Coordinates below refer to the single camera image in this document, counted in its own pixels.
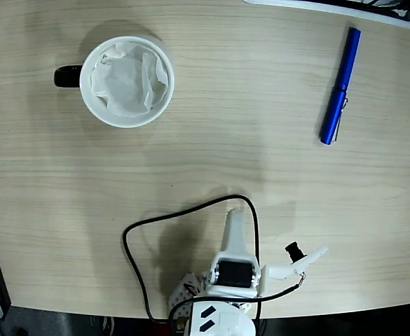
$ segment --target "wire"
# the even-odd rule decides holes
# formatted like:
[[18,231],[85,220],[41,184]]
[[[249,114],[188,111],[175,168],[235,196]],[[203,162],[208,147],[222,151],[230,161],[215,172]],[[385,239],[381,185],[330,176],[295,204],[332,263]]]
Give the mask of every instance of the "wire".
[[[125,250],[125,254],[128,257],[128,260],[130,261],[130,264],[133,267],[133,270],[135,271],[136,277],[137,277],[137,279],[139,281],[139,284],[141,286],[147,316],[149,317],[149,320],[152,321],[153,323],[161,324],[161,323],[166,323],[166,322],[164,320],[154,318],[153,315],[151,314],[150,305],[149,305],[149,297],[147,295],[147,289],[146,289],[146,286],[144,284],[144,280],[142,279],[141,272],[139,271],[139,269],[136,265],[135,259],[133,259],[133,257],[132,257],[132,254],[130,252],[130,248],[128,247],[128,243],[127,243],[128,233],[131,230],[133,230],[135,228],[138,228],[139,226],[142,226],[142,225],[145,225],[145,224],[156,223],[156,222],[160,222],[160,221],[166,221],[168,219],[172,219],[172,218],[192,214],[193,212],[202,210],[204,208],[208,208],[212,205],[215,205],[215,204],[221,203],[221,202],[225,202],[225,201],[228,201],[228,200],[243,200],[243,201],[245,201],[245,203],[248,204],[248,206],[250,207],[250,210],[252,211],[253,226],[254,226],[254,254],[255,254],[256,259],[258,260],[258,263],[259,263],[259,225],[258,225],[258,217],[257,217],[256,209],[254,208],[254,205],[253,205],[252,201],[250,201],[248,199],[248,197],[243,196],[243,195],[227,195],[227,196],[216,198],[212,201],[206,202],[206,203],[198,205],[198,206],[193,206],[190,209],[186,209],[186,210],[183,210],[183,211],[171,213],[171,214],[164,215],[164,216],[159,216],[159,217],[155,217],[155,218],[149,218],[149,219],[141,220],[139,222],[136,222],[136,223],[128,226],[123,231],[123,233],[122,233],[123,248]],[[258,304],[259,314],[257,314],[257,320],[259,320],[259,317],[261,315],[260,311],[261,311],[261,307],[260,307],[260,304]]]
[[366,3],[366,5],[368,5],[368,6],[373,6],[376,2],[378,2],[379,0],[373,0],[373,1],[370,1],[369,3]]
[[262,331],[259,333],[259,336],[264,336],[264,334],[267,331],[267,323],[268,323],[268,319],[266,318],[265,320],[263,320],[264,324],[262,327]]
[[183,283],[183,287],[188,291],[189,294],[192,296],[197,296],[199,294],[199,290],[195,287],[192,283]]
[[114,336],[114,317],[111,317],[111,328],[109,331],[109,336]]
[[[368,3],[368,5],[374,5],[378,0],[373,0],[372,2]],[[399,3],[396,3],[393,6],[387,6],[387,4],[383,4],[380,6],[372,6],[372,9],[380,10],[380,11],[394,11],[394,10],[401,10],[410,12],[410,0],[402,0]]]
[[[228,200],[243,200],[245,203],[248,204],[250,210],[252,211],[253,226],[254,226],[254,254],[255,254],[256,259],[259,263],[259,224],[258,224],[257,213],[256,213],[256,209],[254,208],[254,205],[253,205],[252,201],[250,201],[246,196],[243,196],[243,195],[227,195],[227,196],[216,198],[212,201],[206,202],[206,203],[198,205],[198,206],[193,206],[190,209],[186,209],[186,210],[179,211],[179,212],[176,212],[176,213],[172,213],[172,214],[169,214],[169,215],[163,215],[163,216],[159,216],[159,217],[155,217],[155,218],[149,218],[149,219],[141,220],[139,222],[136,222],[136,223],[128,226],[123,231],[123,233],[122,233],[122,243],[123,243],[123,247],[124,247],[124,250],[125,250],[125,254],[128,257],[128,260],[130,261],[130,264],[132,265],[132,267],[135,271],[136,277],[137,277],[137,279],[139,281],[139,284],[141,286],[147,316],[149,317],[150,321],[152,321],[153,323],[158,323],[158,324],[163,323],[164,324],[166,322],[164,320],[154,318],[153,315],[151,314],[150,305],[149,305],[149,297],[147,295],[147,289],[146,289],[146,286],[144,284],[144,280],[142,278],[141,272],[139,271],[139,269],[136,265],[135,259],[132,257],[132,254],[130,252],[130,248],[129,248],[128,243],[127,243],[128,233],[131,230],[133,230],[135,228],[138,228],[139,226],[142,226],[142,225],[146,225],[146,224],[149,224],[149,223],[156,223],[156,222],[160,222],[160,221],[166,221],[168,219],[172,219],[172,218],[192,214],[193,212],[202,210],[204,208],[207,208],[207,207],[210,207],[210,206],[215,205],[217,203],[225,202],[225,201],[228,201]],[[210,296],[207,296],[207,297],[192,297],[190,299],[187,299],[185,301],[182,301],[182,302],[178,303],[177,305],[175,305],[170,310],[169,317],[168,317],[169,326],[170,326],[171,330],[174,333],[177,331],[177,329],[175,328],[174,323],[173,323],[175,312],[179,308],[181,308],[183,305],[186,305],[188,303],[192,303],[192,302],[246,303],[246,302],[249,302],[249,303],[257,303],[258,304],[257,314],[256,314],[254,324],[257,327],[257,333],[259,333],[260,316],[261,316],[261,303],[265,302],[265,301],[270,301],[270,300],[274,300],[274,299],[277,299],[277,298],[281,298],[282,296],[295,291],[303,283],[304,277],[305,276],[302,275],[300,282],[298,282],[296,285],[294,285],[292,287],[289,287],[289,288],[285,289],[284,291],[282,291],[280,293],[277,293],[275,295],[266,296],[266,297],[256,297],[256,298],[210,297]]]
[[356,9],[359,11],[370,11],[372,13],[382,12],[382,11],[393,11],[393,10],[398,10],[398,9],[402,9],[403,11],[407,10],[406,6],[403,6],[401,3],[397,3],[396,5],[392,5],[392,6],[375,6],[374,4],[376,2],[373,2],[373,1],[374,0],[372,0],[370,3],[362,3],[362,2],[356,2],[356,1],[341,1],[341,0],[312,0],[311,2],[352,8],[352,9]]

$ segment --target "black cable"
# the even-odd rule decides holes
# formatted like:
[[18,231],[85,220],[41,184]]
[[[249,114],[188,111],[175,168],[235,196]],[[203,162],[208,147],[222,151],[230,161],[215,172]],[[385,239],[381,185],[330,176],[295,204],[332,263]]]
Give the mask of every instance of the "black cable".
[[[166,221],[168,219],[188,215],[188,214],[191,214],[193,212],[199,211],[201,209],[204,209],[204,208],[210,207],[212,205],[215,205],[217,203],[225,202],[225,201],[228,201],[228,200],[243,200],[248,204],[248,206],[250,207],[250,210],[252,211],[253,226],[254,226],[254,254],[255,254],[256,259],[258,260],[258,263],[259,263],[259,225],[258,225],[257,213],[256,213],[256,209],[254,208],[254,205],[253,205],[252,201],[250,201],[246,196],[243,196],[243,195],[227,195],[227,196],[216,198],[212,201],[206,202],[206,203],[198,205],[198,206],[193,206],[190,209],[186,209],[186,210],[179,211],[179,212],[176,212],[176,213],[171,213],[169,215],[164,215],[164,216],[159,216],[159,217],[155,217],[155,218],[149,218],[149,219],[141,220],[139,222],[136,222],[135,224],[132,224],[132,225],[128,226],[123,231],[123,233],[122,233],[123,248],[125,250],[125,254],[128,257],[128,260],[130,261],[130,264],[132,265],[132,267],[135,271],[136,277],[137,277],[137,279],[139,281],[139,284],[141,286],[142,295],[144,296],[144,305],[145,305],[145,308],[146,308],[147,316],[149,317],[150,321],[152,321],[154,323],[166,323],[164,320],[154,318],[153,315],[151,314],[150,306],[149,306],[149,297],[147,295],[146,286],[144,285],[144,280],[142,279],[141,272],[139,271],[139,269],[136,265],[135,259],[133,259],[132,255],[131,255],[130,248],[128,247],[128,243],[127,243],[128,233],[131,230],[133,230],[135,228],[138,228],[141,225],[145,225],[145,224],[149,224],[149,223],[156,223],[156,222],[160,222],[160,221]],[[261,303],[258,304],[258,314],[257,314],[257,317],[256,317],[255,321],[259,321],[259,318],[261,316],[260,313],[261,313]]]
[[369,3],[367,3],[368,6],[373,6],[376,2],[378,2],[379,0],[373,0],[370,1]]
[[259,333],[260,336],[264,336],[264,334],[266,333],[266,331],[267,331],[267,323],[268,323],[268,319],[266,318],[266,319],[264,320],[264,324],[263,324],[263,327],[262,327],[262,331]]
[[310,2],[317,3],[317,4],[327,4],[327,5],[340,6],[340,7],[345,7],[345,8],[352,8],[352,9],[357,9],[359,11],[370,11],[372,13],[387,12],[387,11],[393,11],[397,9],[407,10],[407,6],[404,6],[401,3],[397,3],[396,5],[392,5],[392,6],[372,6],[374,4],[362,3],[362,2],[356,2],[356,1],[346,1],[346,0],[345,1],[341,1],[341,0],[304,0],[304,1],[310,1]]
[[[154,322],[154,323],[166,323],[164,320],[160,320],[160,319],[156,319],[153,317],[153,315],[151,314],[150,311],[150,305],[149,305],[149,297],[147,295],[147,289],[146,286],[144,285],[144,280],[142,279],[142,275],[141,272],[139,271],[135,259],[132,257],[131,252],[130,252],[130,248],[128,247],[128,243],[127,243],[127,235],[128,233],[135,229],[138,228],[139,226],[145,225],[145,224],[149,224],[149,223],[156,223],[156,222],[160,222],[160,221],[166,221],[168,219],[172,219],[172,218],[176,218],[176,217],[180,217],[180,216],[185,216],[188,214],[191,214],[193,212],[199,211],[201,209],[210,207],[212,205],[215,205],[217,203],[220,202],[225,202],[228,200],[243,200],[245,201],[248,206],[250,207],[250,210],[252,211],[252,216],[253,216],[253,226],[254,226],[254,254],[256,256],[256,259],[259,263],[259,224],[258,224],[258,218],[257,218],[257,213],[256,213],[256,209],[254,208],[254,205],[252,203],[252,201],[250,201],[246,196],[243,195],[227,195],[227,196],[223,196],[217,199],[214,199],[212,201],[206,202],[204,204],[198,205],[198,206],[193,206],[190,209],[186,209],[183,211],[179,211],[176,213],[172,213],[169,215],[163,215],[163,216],[159,216],[159,217],[155,217],[155,218],[149,218],[149,219],[145,219],[145,220],[141,220],[139,222],[136,222],[130,226],[128,226],[122,233],[122,243],[123,243],[123,247],[125,250],[125,254],[128,257],[128,260],[130,261],[136,277],[139,281],[139,284],[141,286],[141,290],[142,290],[142,295],[144,297],[144,305],[146,308],[146,313],[147,316],[149,317],[150,321]],[[275,295],[270,295],[270,296],[266,296],[266,297],[256,297],[256,298],[235,298],[235,297],[210,297],[210,296],[206,296],[206,297],[192,297],[190,299],[187,299],[185,301],[180,302],[179,304],[175,305],[169,313],[169,318],[168,318],[168,323],[170,325],[170,328],[173,332],[176,332],[176,328],[173,325],[173,321],[174,321],[174,315],[175,312],[182,307],[183,305],[186,305],[188,303],[191,302],[234,302],[234,303],[257,303],[258,304],[258,308],[257,308],[257,315],[254,321],[255,326],[257,327],[257,334],[259,334],[259,326],[260,326],[260,316],[261,316],[261,303],[265,302],[265,301],[270,301],[270,300],[274,300],[277,298],[280,298],[286,294],[289,294],[293,291],[295,291],[297,288],[299,288],[299,286],[301,286],[302,282],[304,280],[304,277],[301,277],[300,282],[298,282],[296,285],[287,288],[286,290],[277,293]]]

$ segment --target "black knob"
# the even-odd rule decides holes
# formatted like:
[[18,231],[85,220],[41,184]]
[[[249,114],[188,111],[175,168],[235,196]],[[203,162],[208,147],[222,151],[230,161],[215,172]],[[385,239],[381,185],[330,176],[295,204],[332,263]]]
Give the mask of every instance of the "black knob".
[[288,252],[288,254],[289,254],[290,258],[292,259],[293,263],[295,263],[296,261],[304,258],[304,254],[299,249],[298,244],[296,243],[296,241],[294,241],[293,243],[286,246],[286,251]]

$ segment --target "pen clip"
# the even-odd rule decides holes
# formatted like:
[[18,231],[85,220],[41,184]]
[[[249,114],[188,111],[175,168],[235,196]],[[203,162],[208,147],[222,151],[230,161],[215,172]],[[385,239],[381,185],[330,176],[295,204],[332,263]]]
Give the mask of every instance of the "pen clip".
[[343,109],[345,108],[347,103],[348,103],[348,98],[345,98],[342,109],[340,111],[339,120],[337,121],[336,131],[334,132],[334,136],[332,137],[332,140],[331,140],[331,144],[334,144],[337,141],[337,136],[339,135],[340,120],[342,119]]

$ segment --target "tissue paper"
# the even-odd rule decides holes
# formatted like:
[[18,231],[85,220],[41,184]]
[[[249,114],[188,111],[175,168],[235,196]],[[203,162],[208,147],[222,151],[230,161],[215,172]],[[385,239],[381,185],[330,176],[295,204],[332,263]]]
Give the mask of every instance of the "tissue paper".
[[168,74],[158,54],[141,43],[122,42],[105,50],[91,73],[94,94],[110,112],[135,117],[161,103]]

